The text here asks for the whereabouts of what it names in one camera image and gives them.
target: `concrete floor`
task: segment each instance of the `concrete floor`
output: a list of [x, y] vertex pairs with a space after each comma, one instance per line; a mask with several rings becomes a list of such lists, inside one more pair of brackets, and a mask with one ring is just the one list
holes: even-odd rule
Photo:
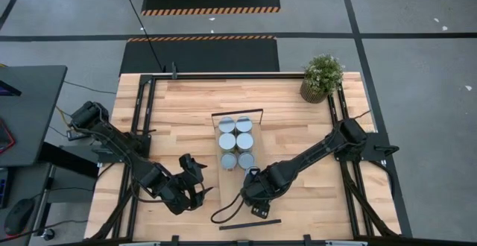
[[[0, 0], [0, 13], [10, 0]], [[142, 0], [133, 0], [140, 9]], [[362, 33], [458, 33], [477, 31], [477, 0], [351, 0]], [[281, 0], [269, 14], [142, 17], [150, 34], [351, 33], [344, 0]], [[141, 34], [127, 0], [18, 0], [0, 24], [0, 40], [24, 36]], [[382, 115], [392, 144], [414, 237], [477, 242], [477, 40], [363, 40]], [[0, 63], [10, 66], [62, 64], [66, 80], [115, 91], [125, 40], [0, 42]], [[353, 39], [279, 38], [282, 71], [301, 70], [312, 56], [332, 53], [346, 71], [361, 71]], [[109, 110], [114, 95], [63, 86], [59, 107], [75, 111], [87, 100]], [[66, 131], [55, 113], [51, 126]], [[49, 131], [47, 141], [68, 145]], [[88, 203], [53, 206], [49, 223], [65, 211], [84, 219]], [[84, 225], [55, 229], [49, 243], [77, 242]]]

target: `computer mouse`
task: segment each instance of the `computer mouse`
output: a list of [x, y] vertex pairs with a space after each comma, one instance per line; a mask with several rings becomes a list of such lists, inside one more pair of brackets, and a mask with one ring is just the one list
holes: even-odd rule
[[35, 201], [30, 198], [17, 202], [5, 219], [5, 233], [9, 236], [15, 236], [23, 232], [34, 207]]

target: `potted plant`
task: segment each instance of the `potted plant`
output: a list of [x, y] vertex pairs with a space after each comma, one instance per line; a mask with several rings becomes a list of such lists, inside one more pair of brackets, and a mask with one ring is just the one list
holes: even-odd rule
[[305, 67], [305, 79], [300, 88], [303, 99], [312, 104], [322, 102], [342, 81], [342, 68], [338, 59], [329, 54], [314, 57]]

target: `green plant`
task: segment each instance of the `green plant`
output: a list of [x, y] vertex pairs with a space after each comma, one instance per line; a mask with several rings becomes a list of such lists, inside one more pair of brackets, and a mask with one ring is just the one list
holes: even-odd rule
[[314, 57], [305, 67], [305, 80], [313, 92], [330, 93], [343, 80], [344, 66], [338, 63], [338, 59], [327, 55]]

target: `orange and black striped tape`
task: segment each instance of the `orange and black striped tape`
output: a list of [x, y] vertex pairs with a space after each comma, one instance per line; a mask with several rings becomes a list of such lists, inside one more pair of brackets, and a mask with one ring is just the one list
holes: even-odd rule
[[[257, 40], [257, 39], [273, 39], [274, 36], [210, 36], [210, 37], [154, 37], [150, 38], [151, 42], [157, 41], [199, 41], [199, 40]], [[128, 42], [144, 42], [148, 38], [130, 38]]]
[[238, 13], [276, 13], [279, 7], [214, 7], [214, 8], [186, 8], [167, 10], [143, 10], [143, 16], [167, 15], [203, 15], [203, 14], [238, 14]]

